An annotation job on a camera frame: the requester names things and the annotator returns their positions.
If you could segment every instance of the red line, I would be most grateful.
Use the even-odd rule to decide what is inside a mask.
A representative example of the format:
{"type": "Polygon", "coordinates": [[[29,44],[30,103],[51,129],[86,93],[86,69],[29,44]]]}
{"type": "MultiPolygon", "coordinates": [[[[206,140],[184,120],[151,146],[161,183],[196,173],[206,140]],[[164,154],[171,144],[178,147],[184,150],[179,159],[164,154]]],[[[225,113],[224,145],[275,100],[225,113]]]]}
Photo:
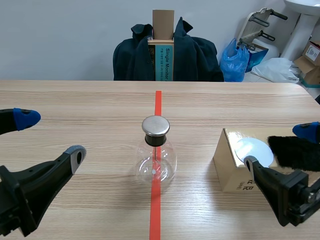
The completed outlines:
{"type": "MultiPolygon", "coordinates": [[[[161,116],[162,113],[162,92],[155,92],[154,115],[161,116]]],[[[149,240],[161,240],[161,147],[153,151],[152,169],[155,174],[152,176],[151,204],[150,204],[150,230],[149,240]]]]}

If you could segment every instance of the white wall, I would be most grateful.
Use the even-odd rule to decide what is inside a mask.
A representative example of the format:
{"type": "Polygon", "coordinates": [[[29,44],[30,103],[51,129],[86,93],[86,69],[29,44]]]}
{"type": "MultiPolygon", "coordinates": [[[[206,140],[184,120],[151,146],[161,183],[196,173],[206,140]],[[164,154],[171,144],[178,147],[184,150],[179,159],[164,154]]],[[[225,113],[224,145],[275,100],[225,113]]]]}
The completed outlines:
{"type": "Polygon", "coordinates": [[[313,41],[320,41],[320,20],[316,23],[313,33],[312,33],[313,41]]]}
{"type": "Polygon", "coordinates": [[[298,17],[282,0],[2,0],[0,79],[112,80],[115,47],[133,25],[152,24],[152,9],[174,9],[175,22],[182,16],[194,27],[189,34],[214,42],[220,58],[262,7],[289,15],[268,29],[282,49],[298,17]]]}

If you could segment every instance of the sink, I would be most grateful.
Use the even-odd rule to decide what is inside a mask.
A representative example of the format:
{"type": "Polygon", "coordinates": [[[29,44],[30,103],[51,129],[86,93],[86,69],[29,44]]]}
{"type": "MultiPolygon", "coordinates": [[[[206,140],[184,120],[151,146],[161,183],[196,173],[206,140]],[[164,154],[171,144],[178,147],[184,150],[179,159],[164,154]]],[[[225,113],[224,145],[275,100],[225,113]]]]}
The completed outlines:
{"type": "Polygon", "coordinates": [[[301,14],[281,55],[282,58],[294,61],[302,55],[320,18],[320,0],[284,0],[284,3],[291,10],[301,14]]]}
{"type": "Polygon", "coordinates": [[[320,0],[284,0],[284,3],[295,12],[320,16],[320,0]]]}

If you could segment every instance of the black brush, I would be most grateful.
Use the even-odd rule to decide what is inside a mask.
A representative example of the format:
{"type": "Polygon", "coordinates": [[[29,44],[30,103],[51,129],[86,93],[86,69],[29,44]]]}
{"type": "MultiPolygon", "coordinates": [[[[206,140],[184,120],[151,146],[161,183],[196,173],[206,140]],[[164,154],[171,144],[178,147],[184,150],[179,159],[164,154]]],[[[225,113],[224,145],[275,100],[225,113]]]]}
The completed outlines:
{"type": "Polygon", "coordinates": [[[297,136],[270,136],[268,143],[281,167],[320,172],[320,144],[297,136]]]}

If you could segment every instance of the stainless steel lid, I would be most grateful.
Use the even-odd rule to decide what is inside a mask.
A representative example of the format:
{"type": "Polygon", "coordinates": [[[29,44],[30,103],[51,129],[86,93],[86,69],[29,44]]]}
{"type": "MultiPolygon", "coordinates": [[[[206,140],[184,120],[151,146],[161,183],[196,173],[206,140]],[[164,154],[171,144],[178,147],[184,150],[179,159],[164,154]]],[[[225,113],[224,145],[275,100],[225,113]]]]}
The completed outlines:
{"type": "Polygon", "coordinates": [[[170,123],[163,116],[149,116],[142,122],[142,130],[150,137],[161,137],[169,132],[170,123]]]}

